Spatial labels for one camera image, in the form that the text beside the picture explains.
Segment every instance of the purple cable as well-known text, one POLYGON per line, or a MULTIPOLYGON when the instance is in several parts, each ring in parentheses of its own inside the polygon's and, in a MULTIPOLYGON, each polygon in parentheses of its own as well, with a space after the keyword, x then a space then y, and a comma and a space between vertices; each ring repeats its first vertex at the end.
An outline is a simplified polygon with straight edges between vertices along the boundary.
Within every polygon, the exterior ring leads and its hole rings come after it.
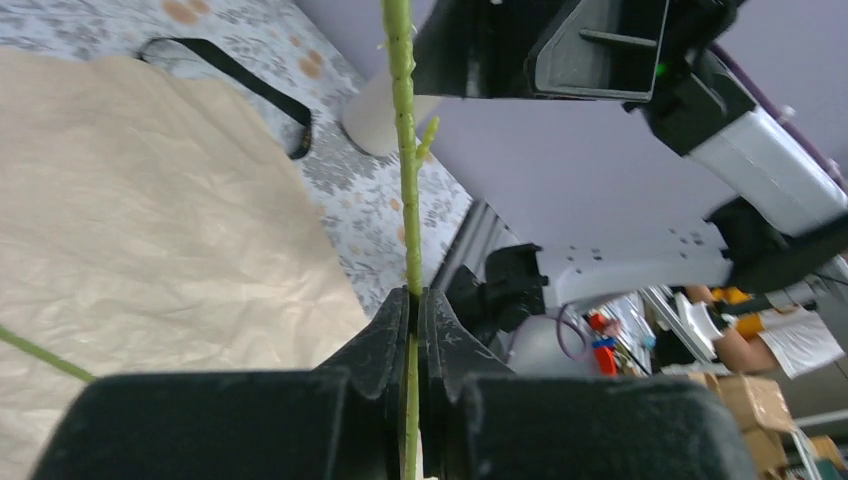
MULTIPOLYGON (((591 353, 591 350, 592 350, 591 347, 592 346, 589 343, 589 339, 586 337, 586 334, 584 334, 583 331, 580 330, 580 327, 575 325, 574 322, 565 318, 565 311, 566 311, 567 308, 568 308, 568 304, 565 304, 562 307, 560 307, 559 313, 557 313, 556 317, 552 317, 550 315, 533 315, 533 316, 527 317, 527 320, 530 320, 531 318, 547 318, 548 320, 553 320, 553 321, 557 322, 557 343, 559 344, 559 349, 562 350, 562 353, 564 353, 566 357, 574 360, 575 362, 583 362, 583 361, 586 360, 586 358, 591 353), (577 336, 580 337, 580 341, 583 342, 583 351, 581 351, 579 354, 575 355, 575 354, 571 353, 571 350, 569 350, 568 345, 565 344, 565 339, 562 338, 562 326, 563 325, 567 326, 574 333, 576 333, 577 336)), ((512 334, 512 338, 509 339, 509 345, 507 346, 507 349, 506 349, 507 359, 512 358, 512 353, 513 353, 513 350, 515 349, 515 342, 518 339, 518 333, 521 331, 521 327, 523 327, 524 325, 527 325, 527 320, 524 320, 524 322, 521 325, 519 325, 518 328, 515 329, 515 332, 513 332, 513 334, 512 334)))
POLYGON ((839 188, 845 190, 845 179, 842 177, 842 172, 839 170, 839 164, 836 163, 833 159, 827 158, 813 145, 811 141, 809 141, 794 125, 789 123, 788 121, 781 121, 781 117, 783 116, 780 109, 769 100, 766 94, 760 90, 760 87, 754 83, 754 80, 745 73, 745 70, 736 63, 736 60, 727 53, 727 50, 722 48, 720 45, 713 44, 710 47, 710 51, 716 58, 723 63, 728 70, 730 70, 733 75, 739 80, 739 83, 742 84, 748 92, 751 93, 751 96, 754 100, 763 107, 766 113, 769 116, 783 127, 786 130, 786 133, 789 134, 790 137, 795 139, 798 142, 798 145, 801 145, 801 148, 807 152, 807 154, 819 164, 822 170, 828 174, 828 176, 839 185, 839 188))

